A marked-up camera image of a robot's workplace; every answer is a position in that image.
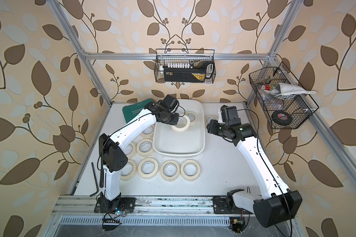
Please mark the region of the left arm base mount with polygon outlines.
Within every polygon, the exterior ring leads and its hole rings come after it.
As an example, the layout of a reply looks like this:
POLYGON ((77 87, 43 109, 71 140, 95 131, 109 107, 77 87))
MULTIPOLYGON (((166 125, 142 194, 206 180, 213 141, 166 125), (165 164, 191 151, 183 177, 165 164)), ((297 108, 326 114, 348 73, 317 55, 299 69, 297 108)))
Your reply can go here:
POLYGON ((105 197, 99 197, 95 205, 94 213, 122 214, 133 212, 136 198, 115 198, 109 201, 105 197))

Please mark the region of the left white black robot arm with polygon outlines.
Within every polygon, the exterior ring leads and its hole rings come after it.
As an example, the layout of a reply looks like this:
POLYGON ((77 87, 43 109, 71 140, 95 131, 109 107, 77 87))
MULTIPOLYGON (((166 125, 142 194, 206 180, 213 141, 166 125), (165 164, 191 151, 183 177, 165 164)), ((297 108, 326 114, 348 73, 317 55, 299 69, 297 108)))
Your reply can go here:
POLYGON ((103 171, 103 195, 113 201, 121 195, 121 169, 128 163, 125 154, 129 144, 146 128, 157 122, 176 125, 179 120, 177 109, 179 101, 167 95, 158 102, 151 101, 125 126, 110 135, 103 133, 99 137, 99 157, 103 171))

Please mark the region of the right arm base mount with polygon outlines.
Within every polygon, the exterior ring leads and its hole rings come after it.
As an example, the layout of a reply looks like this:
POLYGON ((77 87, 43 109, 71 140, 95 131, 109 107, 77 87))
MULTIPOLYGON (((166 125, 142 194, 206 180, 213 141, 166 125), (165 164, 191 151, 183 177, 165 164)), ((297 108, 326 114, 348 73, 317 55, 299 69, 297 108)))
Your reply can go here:
POLYGON ((248 210, 236 207, 229 197, 215 196, 212 201, 215 214, 251 214, 248 210))

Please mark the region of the white plastic storage tray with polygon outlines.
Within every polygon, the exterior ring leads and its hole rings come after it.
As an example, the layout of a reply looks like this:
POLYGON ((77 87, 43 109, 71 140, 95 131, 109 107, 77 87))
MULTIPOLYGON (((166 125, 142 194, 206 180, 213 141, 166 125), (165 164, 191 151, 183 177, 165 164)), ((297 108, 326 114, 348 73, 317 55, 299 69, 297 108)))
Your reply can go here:
POLYGON ((176 131, 171 125, 156 123, 153 135, 155 152, 176 158, 195 157, 205 148, 205 118, 203 105, 195 100, 180 99, 177 112, 194 114, 194 124, 184 131, 176 131))

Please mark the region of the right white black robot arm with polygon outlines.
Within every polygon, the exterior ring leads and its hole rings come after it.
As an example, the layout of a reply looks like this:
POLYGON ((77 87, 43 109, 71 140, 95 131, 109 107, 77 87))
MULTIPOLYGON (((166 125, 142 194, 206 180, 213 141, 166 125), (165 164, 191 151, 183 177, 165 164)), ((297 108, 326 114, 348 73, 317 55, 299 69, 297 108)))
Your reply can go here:
POLYGON ((278 175, 262 149, 258 133, 251 124, 242 124, 236 107, 223 105, 219 119, 210 120, 207 131, 234 144, 246 159, 261 191, 260 195, 244 189, 229 191, 225 199, 229 211, 247 210, 265 228, 295 218, 302 196, 290 190, 278 175))

